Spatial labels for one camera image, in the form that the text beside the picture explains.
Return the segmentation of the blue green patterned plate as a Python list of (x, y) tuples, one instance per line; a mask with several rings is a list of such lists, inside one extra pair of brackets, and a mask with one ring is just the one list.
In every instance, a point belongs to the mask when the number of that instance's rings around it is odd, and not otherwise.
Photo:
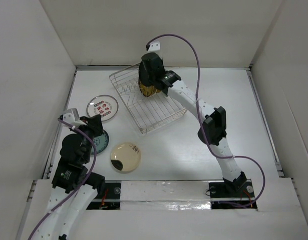
[(96, 154), (98, 155), (107, 148), (109, 144), (109, 135), (105, 130), (103, 130), (101, 135), (94, 137), (93, 141), (96, 147)]

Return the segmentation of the yellow brown patterned plate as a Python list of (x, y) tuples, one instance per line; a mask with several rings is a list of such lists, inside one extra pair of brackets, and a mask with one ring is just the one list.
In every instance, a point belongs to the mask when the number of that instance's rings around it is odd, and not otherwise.
[(138, 80), (138, 86), (141, 94), (145, 97), (150, 97), (157, 93), (157, 89), (154, 86), (145, 86)]

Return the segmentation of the white plate with red characters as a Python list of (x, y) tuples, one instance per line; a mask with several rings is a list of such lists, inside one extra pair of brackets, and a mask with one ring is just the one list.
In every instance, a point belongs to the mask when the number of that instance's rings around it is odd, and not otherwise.
[(89, 101), (86, 107), (88, 117), (100, 115), (103, 122), (111, 120), (118, 112), (118, 101), (111, 95), (99, 95)]

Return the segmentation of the cream plate with black patch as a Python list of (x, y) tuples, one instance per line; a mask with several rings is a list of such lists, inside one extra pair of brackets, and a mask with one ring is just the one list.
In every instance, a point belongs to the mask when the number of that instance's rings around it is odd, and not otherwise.
[(110, 162), (116, 171), (130, 173), (139, 166), (141, 162), (141, 151), (131, 142), (120, 143), (112, 149)]

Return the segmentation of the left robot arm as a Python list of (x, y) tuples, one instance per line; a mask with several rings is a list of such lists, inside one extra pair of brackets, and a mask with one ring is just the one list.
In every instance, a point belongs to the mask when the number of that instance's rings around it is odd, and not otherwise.
[(96, 152), (94, 137), (103, 133), (101, 116), (74, 117), (65, 113), (58, 121), (72, 134), (62, 141), (60, 160), (52, 179), (52, 190), (45, 215), (29, 235), (31, 240), (68, 240), (83, 212), (94, 198), (105, 193), (104, 176), (93, 173), (86, 164)]

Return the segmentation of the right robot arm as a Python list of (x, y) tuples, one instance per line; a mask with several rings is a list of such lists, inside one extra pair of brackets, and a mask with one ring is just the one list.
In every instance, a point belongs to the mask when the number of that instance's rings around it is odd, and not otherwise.
[(206, 144), (220, 165), (223, 178), (223, 198), (234, 198), (243, 191), (247, 178), (236, 163), (226, 139), (226, 111), (199, 100), (196, 94), (172, 70), (166, 70), (162, 58), (154, 53), (141, 57), (138, 85), (143, 96), (158, 92), (182, 104), (199, 121), (199, 139)]

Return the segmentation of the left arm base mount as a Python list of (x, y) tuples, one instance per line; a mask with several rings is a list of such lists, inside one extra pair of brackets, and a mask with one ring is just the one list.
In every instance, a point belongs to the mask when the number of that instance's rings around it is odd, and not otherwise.
[(105, 189), (88, 205), (87, 210), (119, 210), (121, 181), (107, 181)]

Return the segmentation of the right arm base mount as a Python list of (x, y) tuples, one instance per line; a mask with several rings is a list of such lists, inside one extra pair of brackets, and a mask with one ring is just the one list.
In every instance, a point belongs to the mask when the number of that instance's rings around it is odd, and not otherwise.
[(205, 194), (210, 197), (212, 210), (239, 209), (239, 205), (247, 205), (247, 209), (257, 209), (257, 203), (253, 203), (255, 194), (251, 180), (238, 192), (229, 192), (223, 181), (210, 181)]

